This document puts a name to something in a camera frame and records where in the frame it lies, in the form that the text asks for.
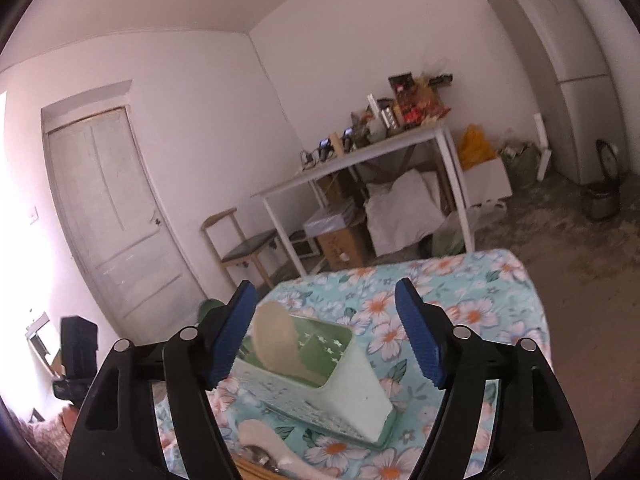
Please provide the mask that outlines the floral teal tablecloth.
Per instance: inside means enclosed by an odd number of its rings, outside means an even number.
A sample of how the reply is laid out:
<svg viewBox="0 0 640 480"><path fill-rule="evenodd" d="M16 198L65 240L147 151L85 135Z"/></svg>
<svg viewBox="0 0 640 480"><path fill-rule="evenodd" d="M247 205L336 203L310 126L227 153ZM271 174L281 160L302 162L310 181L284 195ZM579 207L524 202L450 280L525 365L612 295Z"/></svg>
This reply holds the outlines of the floral teal tablecloth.
<svg viewBox="0 0 640 480"><path fill-rule="evenodd" d="M268 294L291 313L351 328L399 419L379 451L309 429L270 411L231 376L209 393L228 448L241 449L238 426L259 419L307 464L339 479L405 479L432 430L442 392L422 377L395 309L394 288L410 278L428 304L482 338L516 344L536 341L551 353L544 307L526 269L512 252L493 249L321 273L281 283Z"/></svg>

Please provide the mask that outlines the white door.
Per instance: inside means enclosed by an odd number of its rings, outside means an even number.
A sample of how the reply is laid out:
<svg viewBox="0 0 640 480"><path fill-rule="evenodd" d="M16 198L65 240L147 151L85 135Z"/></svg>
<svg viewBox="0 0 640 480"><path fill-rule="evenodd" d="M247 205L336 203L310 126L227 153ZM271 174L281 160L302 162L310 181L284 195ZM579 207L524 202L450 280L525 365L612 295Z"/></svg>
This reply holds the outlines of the white door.
<svg viewBox="0 0 640 480"><path fill-rule="evenodd" d="M113 330L136 344L195 322L203 289L168 228L130 120L130 81L41 111L56 212L78 268Z"/></svg>

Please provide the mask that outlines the beige rice paddle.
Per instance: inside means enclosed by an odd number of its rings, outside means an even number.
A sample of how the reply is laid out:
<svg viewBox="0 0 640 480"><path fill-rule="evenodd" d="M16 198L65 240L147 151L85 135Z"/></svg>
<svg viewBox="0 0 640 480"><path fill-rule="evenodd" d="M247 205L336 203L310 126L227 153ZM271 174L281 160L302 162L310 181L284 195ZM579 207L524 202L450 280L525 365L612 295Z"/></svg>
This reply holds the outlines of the beige rice paddle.
<svg viewBox="0 0 640 480"><path fill-rule="evenodd" d="M256 309L252 322L254 350L266 370L310 382L315 387L323 385L326 381L323 376L308 370L300 359L294 321L285 306L268 301Z"/></svg>

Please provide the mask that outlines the white ceramic spoon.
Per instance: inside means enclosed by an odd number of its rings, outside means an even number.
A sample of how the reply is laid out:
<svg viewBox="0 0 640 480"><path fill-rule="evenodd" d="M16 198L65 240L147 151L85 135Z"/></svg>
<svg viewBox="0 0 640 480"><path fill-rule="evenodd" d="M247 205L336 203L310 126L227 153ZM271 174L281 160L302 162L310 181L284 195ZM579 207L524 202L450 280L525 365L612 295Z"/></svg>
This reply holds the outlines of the white ceramic spoon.
<svg viewBox="0 0 640 480"><path fill-rule="evenodd" d="M333 480L333 477L305 463L266 424L256 419L239 423L239 441L243 446L257 446L264 450L280 471L294 474L299 479Z"/></svg>

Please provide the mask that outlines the mint green utensil holder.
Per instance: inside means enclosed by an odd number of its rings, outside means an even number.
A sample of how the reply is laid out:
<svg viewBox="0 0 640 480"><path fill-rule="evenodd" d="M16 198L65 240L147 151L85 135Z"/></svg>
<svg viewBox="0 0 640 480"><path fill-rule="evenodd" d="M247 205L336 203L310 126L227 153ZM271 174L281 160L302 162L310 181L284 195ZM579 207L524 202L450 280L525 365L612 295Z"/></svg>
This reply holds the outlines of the mint green utensil holder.
<svg viewBox="0 0 640 480"><path fill-rule="evenodd" d="M273 410L362 444L380 446L396 419L392 402L345 325L292 315L299 356L323 376L322 386L266 370L257 359L253 322L233 364L242 387Z"/></svg>

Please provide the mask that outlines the wooden chair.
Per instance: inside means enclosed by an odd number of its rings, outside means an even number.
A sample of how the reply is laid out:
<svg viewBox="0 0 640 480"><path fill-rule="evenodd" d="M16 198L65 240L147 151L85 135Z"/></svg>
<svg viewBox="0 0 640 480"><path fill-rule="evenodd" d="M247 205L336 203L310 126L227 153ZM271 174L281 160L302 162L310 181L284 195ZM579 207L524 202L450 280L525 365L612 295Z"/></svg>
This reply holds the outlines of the wooden chair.
<svg viewBox="0 0 640 480"><path fill-rule="evenodd" d="M273 281L266 268L260 262L259 255L268 247L272 249L277 248L277 240L280 238L278 232L276 230L269 230L247 237L242 230L238 219L235 217L235 214L236 209L230 208L218 212L218 214L212 214L201 224L200 232L204 236L204 240L206 241L210 252L232 288L236 287L236 281L232 278L229 269L232 266L250 266L252 264L264 283L270 289L273 289ZM222 256L218 252L212 238L209 236L208 231L224 219L229 219L231 221L236 234L239 235L240 244L236 245L235 248L230 250L230 252L227 252Z"/></svg>

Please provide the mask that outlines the cardboard box under table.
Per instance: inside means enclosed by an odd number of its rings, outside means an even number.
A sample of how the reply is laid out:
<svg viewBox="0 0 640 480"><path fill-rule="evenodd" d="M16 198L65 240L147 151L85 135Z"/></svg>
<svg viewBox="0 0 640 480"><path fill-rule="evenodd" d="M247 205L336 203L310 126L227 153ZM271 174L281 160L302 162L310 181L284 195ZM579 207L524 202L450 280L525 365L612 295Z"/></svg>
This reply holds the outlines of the cardboard box under table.
<svg viewBox="0 0 640 480"><path fill-rule="evenodd" d="M364 223L319 235L317 242L332 271L363 268L371 255L371 241Z"/></svg>

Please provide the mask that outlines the white sack under table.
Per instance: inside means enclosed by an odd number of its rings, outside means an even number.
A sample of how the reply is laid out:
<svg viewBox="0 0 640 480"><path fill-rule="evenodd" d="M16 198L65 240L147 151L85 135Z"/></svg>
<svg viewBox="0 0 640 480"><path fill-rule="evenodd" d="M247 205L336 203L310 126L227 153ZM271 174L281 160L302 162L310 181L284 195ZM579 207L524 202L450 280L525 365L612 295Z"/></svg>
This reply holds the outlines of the white sack under table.
<svg viewBox="0 0 640 480"><path fill-rule="evenodd" d="M378 257L420 242L445 221L435 171L410 169L394 182L368 183L367 190L364 210Z"/></svg>

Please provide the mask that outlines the white cardboard box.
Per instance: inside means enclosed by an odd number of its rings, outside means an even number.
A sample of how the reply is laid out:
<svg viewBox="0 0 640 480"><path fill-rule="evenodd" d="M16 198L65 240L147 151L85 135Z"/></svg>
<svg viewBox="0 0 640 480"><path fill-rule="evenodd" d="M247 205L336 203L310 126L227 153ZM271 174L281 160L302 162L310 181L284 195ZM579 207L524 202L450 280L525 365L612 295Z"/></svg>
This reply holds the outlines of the white cardboard box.
<svg viewBox="0 0 640 480"><path fill-rule="evenodd" d="M512 196L506 167L499 157L465 170L463 177L471 206Z"/></svg>

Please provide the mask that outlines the yellow plastic bag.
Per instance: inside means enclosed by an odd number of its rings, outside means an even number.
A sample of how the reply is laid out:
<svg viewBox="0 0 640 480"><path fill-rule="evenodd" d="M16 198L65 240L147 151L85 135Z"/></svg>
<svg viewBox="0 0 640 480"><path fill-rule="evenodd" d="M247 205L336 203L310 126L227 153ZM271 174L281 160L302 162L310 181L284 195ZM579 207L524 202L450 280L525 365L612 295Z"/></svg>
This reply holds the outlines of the yellow plastic bag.
<svg viewBox="0 0 640 480"><path fill-rule="evenodd" d="M464 171L498 157L498 153L486 138L484 130L478 125L466 127L458 144L457 153Z"/></svg>

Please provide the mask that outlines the rice cooker on floor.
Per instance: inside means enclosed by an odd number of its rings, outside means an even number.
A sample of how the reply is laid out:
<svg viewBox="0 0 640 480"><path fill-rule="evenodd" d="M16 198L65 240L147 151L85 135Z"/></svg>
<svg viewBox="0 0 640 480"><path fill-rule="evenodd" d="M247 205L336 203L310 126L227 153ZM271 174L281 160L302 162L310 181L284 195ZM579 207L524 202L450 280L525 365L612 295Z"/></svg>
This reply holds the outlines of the rice cooker on floor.
<svg viewBox="0 0 640 480"><path fill-rule="evenodd" d="M582 212L591 221L605 221L617 216L622 208L622 166L614 145L598 139L596 150L603 179L589 183L582 189Z"/></svg>

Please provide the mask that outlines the snack clutter on table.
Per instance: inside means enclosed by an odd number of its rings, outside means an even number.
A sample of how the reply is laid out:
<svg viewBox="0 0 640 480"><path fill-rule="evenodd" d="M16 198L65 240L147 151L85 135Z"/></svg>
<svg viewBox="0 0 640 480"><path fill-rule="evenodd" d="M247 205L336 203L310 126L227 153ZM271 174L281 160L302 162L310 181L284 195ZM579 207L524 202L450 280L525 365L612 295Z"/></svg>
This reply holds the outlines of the snack clutter on table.
<svg viewBox="0 0 640 480"><path fill-rule="evenodd" d="M453 82L453 74L390 76L388 83L393 95L377 99L369 94L367 107L350 114L352 125L345 129L343 139L352 142L356 148L364 148L390 136L438 122L450 112L438 90Z"/></svg>

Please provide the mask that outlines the silver refrigerator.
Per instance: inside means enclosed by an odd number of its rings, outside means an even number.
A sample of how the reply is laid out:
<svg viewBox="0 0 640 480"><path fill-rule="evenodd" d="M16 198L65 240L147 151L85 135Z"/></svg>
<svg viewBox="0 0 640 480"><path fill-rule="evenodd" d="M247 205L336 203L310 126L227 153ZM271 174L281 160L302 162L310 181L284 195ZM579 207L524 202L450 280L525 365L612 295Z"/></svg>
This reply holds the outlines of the silver refrigerator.
<svg viewBox="0 0 640 480"><path fill-rule="evenodd" d="M610 68L576 0L488 0L520 57L544 120L556 171L578 184L603 178L596 142L628 165Z"/></svg>

